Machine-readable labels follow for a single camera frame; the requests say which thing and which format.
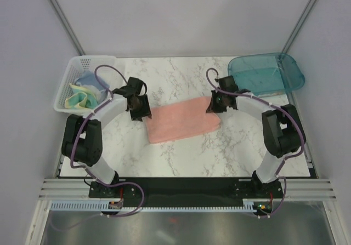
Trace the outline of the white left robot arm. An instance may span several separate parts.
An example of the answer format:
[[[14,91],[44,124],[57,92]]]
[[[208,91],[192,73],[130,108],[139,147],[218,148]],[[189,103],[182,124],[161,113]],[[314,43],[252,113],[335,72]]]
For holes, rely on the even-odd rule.
[[[91,113],[71,114],[66,120],[61,154],[70,159],[73,169],[83,168],[101,184],[101,192],[108,198],[119,194],[118,173],[111,168],[103,154],[102,130],[118,115],[129,112],[132,121],[152,118],[147,85],[130,77],[127,84],[112,91]]]

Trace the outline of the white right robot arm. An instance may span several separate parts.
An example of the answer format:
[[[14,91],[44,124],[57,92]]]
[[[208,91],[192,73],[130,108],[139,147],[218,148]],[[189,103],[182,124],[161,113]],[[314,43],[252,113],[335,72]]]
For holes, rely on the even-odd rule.
[[[266,153],[260,166],[252,174],[251,193],[257,198],[269,194],[270,183],[278,175],[287,159],[302,154],[305,133],[294,105],[276,106],[251,93],[240,90],[233,76],[216,78],[207,113],[222,113],[228,108],[244,112],[261,121]]]

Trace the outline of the pink terry towel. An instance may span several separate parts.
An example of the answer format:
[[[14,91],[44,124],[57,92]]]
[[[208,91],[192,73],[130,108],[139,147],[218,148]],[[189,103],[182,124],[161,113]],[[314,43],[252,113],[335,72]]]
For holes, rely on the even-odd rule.
[[[202,96],[174,104],[153,107],[146,118],[146,130],[152,144],[166,143],[213,132],[221,120],[215,113],[207,113],[211,98]]]

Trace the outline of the yellow green towel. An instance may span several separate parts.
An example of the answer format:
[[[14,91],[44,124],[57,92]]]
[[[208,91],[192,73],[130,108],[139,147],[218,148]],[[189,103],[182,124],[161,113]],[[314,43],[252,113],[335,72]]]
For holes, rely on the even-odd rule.
[[[98,106],[95,94],[84,87],[70,84],[73,94],[65,99],[66,109],[94,109]]]

